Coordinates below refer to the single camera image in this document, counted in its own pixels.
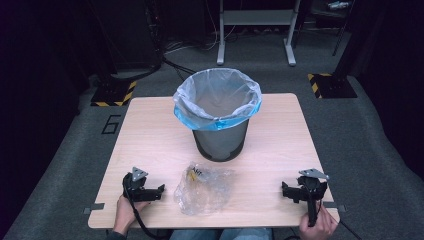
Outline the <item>person's legs in jeans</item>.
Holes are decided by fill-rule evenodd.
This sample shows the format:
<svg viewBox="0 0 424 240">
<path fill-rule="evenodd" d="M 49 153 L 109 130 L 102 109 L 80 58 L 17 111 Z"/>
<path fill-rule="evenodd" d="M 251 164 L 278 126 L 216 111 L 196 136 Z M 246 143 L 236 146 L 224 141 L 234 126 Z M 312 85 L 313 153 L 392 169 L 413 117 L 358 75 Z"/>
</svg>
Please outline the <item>person's legs in jeans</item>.
<svg viewBox="0 0 424 240">
<path fill-rule="evenodd" d="M 268 228 L 174 230 L 169 240 L 273 240 Z"/>
</svg>

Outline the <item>white desk frame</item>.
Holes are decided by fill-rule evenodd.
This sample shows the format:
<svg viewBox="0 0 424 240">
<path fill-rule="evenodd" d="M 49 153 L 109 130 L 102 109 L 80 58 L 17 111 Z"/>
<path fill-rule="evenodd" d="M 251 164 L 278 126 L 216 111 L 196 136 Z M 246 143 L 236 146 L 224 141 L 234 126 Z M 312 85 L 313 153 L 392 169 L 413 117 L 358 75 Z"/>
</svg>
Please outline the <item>white desk frame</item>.
<svg viewBox="0 0 424 240">
<path fill-rule="evenodd" d="M 225 59 L 225 27 L 226 26 L 288 26 L 287 37 L 283 39 L 289 66 L 296 65 L 292 39 L 297 22 L 301 0 L 295 0 L 291 10 L 225 10 L 224 0 L 220 0 L 219 8 L 219 48 L 216 63 L 224 64 Z"/>
</svg>

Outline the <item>grey trash bin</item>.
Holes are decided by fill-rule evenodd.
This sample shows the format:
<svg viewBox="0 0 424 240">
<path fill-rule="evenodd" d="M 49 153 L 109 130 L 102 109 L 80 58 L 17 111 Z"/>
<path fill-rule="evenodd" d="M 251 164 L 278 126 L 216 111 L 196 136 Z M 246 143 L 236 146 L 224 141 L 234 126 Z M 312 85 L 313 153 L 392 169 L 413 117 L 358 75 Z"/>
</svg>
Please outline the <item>grey trash bin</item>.
<svg viewBox="0 0 424 240">
<path fill-rule="evenodd" d="M 193 130 L 194 140 L 200 154 L 213 162 L 227 162 L 236 158 L 244 147 L 249 121 L 237 126 L 218 130 Z"/>
</svg>

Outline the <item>person's left hand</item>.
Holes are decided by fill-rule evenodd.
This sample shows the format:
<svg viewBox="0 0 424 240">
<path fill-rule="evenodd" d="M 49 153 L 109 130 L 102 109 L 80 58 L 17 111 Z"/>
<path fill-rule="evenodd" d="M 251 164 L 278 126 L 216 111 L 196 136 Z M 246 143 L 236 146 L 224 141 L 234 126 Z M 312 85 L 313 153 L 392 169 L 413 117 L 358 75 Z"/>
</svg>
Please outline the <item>person's left hand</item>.
<svg viewBox="0 0 424 240">
<path fill-rule="evenodd" d="M 134 210 L 140 213 L 147 205 L 149 205 L 149 202 L 136 202 L 134 205 L 131 205 L 129 200 L 121 195 L 117 201 L 113 231 L 125 236 L 130 226 L 136 220 Z"/>
</svg>

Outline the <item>clear plastic bag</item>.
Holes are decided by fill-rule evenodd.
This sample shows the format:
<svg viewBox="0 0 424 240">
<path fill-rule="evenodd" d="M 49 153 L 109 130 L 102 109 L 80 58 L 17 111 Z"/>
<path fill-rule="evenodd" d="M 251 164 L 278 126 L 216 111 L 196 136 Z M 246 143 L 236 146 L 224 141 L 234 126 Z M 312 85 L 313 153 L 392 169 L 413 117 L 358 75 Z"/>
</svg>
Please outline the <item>clear plastic bag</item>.
<svg viewBox="0 0 424 240">
<path fill-rule="evenodd" d="M 174 191 L 180 211 L 189 216 L 219 212 L 232 195 L 233 170 L 191 162 Z"/>
</svg>

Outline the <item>thin black stand leg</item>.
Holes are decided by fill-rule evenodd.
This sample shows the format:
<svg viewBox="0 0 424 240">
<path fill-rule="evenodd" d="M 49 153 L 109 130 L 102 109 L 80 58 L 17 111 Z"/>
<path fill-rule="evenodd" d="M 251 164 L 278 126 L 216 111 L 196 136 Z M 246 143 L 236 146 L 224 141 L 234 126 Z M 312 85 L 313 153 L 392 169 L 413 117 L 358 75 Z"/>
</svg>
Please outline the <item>thin black stand leg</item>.
<svg viewBox="0 0 424 240">
<path fill-rule="evenodd" d="M 342 27 L 340 28 L 340 30 L 338 32 L 338 35 L 337 35 L 338 38 L 337 38 L 337 42 L 336 42 L 335 48 L 334 48 L 334 50 L 332 52 L 332 56 L 336 56 L 336 54 L 337 54 L 338 48 L 339 48 L 339 46 L 341 44 L 341 41 L 343 39 L 343 35 L 345 33 L 345 29 L 346 29 L 347 23 L 348 23 L 348 19 L 346 18 L 345 21 L 344 21 L 344 23 L 343 23 L 343 25 L 342 25 Z"/>
</svg>

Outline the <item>person's right hand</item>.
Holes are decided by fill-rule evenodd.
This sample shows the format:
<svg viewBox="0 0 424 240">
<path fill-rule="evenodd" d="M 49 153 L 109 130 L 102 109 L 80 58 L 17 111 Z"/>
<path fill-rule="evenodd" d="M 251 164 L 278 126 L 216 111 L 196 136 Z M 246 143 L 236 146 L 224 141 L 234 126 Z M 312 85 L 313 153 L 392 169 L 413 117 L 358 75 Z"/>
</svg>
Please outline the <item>person's right hand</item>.
<svg viewBox="0 0 424 240">
<path fill-rule="evenodd" d="M 299 235 L 301 240 L 328 240 L 338 227 L 337 220 L 322 204 L 317 203 L 316 206 L 318 214 L 313 227 L 308 225 L 308 214 L 304 214 L 300 219 Z"/>
</svg>

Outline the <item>black hazard-striped stand base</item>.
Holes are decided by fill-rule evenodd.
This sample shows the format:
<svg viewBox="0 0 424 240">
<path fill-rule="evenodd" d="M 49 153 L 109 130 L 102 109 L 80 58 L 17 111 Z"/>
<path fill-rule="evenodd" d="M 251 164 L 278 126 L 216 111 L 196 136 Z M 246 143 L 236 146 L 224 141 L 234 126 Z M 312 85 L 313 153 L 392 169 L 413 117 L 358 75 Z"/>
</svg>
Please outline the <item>black hazard-striped stand base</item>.
<svg viewBox="0 0 424 240">
<path fill-rule="evenodd" d="M 91 106 L 125 106 L 130 101 L 135 87 L 135 81 L 100 84 L 91 98 Z"/>
<path fill-rule="evenodd" d="M 308 80 L 316 98 L 356 98 L 357 94 L 349 81 L 337 79 L 328 73 L 308 74 Z"/>
</svg>

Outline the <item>grey tape strip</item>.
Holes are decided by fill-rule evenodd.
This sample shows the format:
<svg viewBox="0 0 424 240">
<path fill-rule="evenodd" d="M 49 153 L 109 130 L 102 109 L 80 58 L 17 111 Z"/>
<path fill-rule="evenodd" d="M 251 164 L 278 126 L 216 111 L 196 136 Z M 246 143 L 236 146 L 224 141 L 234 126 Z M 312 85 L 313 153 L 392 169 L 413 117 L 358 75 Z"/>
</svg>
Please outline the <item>grey tape strip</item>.
<svg viewBox="0 0 424 240">
<path fill-rule="evenodd" d="M 334 208 L 337 209 L 339 212 L 347 212 L 347 208 L 345 205 L 338 205 L 335 202 L 328 202 L 328 201 L 323 201 L 322 202 L 323 206 L 325 206 L 327 209 L 329 208 Z"/>
<path fill-rule="evenodd" d="M 93 203 L 89 207 L 85 207 L 83 210 L 84 215 L 89 215 L 92 211 L 103 210 L 105 203 Z"/>
</svg>

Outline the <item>black stand post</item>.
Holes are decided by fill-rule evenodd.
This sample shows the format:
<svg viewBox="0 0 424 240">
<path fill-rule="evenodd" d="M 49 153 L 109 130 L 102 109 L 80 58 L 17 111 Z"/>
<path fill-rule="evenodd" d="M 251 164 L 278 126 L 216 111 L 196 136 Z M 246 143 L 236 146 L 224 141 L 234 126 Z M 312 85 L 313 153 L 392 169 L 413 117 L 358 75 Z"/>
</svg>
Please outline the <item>black stand post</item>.
<svg viewBox="0 0 424 240">
<path fill-rule="evenodd" d="M 354 66 L 366 39 L 374 25 L 374 4 L 376 0 L 357 0 L 352 6 L 353 15 L 351 21 L 351 37 L 333 72 L 337 81 L 344 81 Z"/>
</svg>

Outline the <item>blue translucent bin liner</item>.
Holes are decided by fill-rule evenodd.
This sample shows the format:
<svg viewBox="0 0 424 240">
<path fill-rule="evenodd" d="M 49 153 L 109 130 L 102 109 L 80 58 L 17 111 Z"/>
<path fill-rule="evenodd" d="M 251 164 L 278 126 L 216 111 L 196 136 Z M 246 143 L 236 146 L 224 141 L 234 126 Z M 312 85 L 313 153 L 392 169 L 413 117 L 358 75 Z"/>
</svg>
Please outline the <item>blue translucent bin liner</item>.
<svg viewBox="0 0 424 240">
<path fill-rule="evenodd" d="M 191 130 L 219 131 L 256 114 L 260 85 L 237 69 L 212 68 L 189 76 L 173 95 L 174 115 Z"/>
</svg>

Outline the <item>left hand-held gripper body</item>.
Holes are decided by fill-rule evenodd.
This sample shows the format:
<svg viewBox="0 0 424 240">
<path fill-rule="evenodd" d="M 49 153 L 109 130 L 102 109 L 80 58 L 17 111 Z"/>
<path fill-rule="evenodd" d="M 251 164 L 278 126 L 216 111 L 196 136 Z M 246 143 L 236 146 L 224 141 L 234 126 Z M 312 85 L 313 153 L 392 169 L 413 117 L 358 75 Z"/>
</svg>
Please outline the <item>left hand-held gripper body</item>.
<svg viewBox="0 0 424 240">
<path fill-rule="evenodd" d="M 123 196 L 134 202 L 146 201 L 144 184 L 147 180 L 147 175 L 147 172 L 133 167 L 132 171 L 128 172 L 123 178 Z"/>
</svg>

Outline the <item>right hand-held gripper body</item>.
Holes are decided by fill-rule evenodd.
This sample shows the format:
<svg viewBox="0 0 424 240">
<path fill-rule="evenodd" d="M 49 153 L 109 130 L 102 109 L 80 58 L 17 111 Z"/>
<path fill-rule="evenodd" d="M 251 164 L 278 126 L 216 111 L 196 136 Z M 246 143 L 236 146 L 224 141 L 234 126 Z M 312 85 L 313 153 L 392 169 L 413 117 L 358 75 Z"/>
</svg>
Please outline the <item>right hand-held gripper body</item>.
<svg viewBox="0 0 424 240">
<path fill-rule="evenodd" d="M 323 198 L 327 189 L 327 180 L 330 177 L 315 168 L 300 170 L 299 174 L 297 181 L 306 196 L 305 201 L 308 205 L 308 226 L 313 227 L 318 218 L 316 202 Z"/>
</svg>

